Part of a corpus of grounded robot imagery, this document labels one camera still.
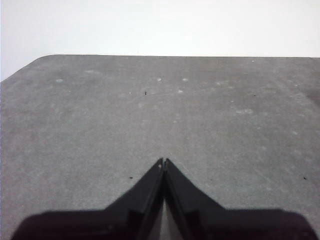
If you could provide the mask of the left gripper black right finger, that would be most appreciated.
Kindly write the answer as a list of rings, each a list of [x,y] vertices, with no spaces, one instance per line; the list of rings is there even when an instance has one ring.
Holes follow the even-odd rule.
[[[185,240],[311,240],[313,228],[282,209],[227,209],[198,189],[166,159],[165,201]]]

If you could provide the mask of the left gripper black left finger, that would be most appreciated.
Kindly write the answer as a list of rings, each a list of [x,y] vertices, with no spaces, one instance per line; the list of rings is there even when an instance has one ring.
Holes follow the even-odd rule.
[[[112,204],[99,210],[47,211],[25,218],[14,240],[157,239],[164,197],[163,159]]]

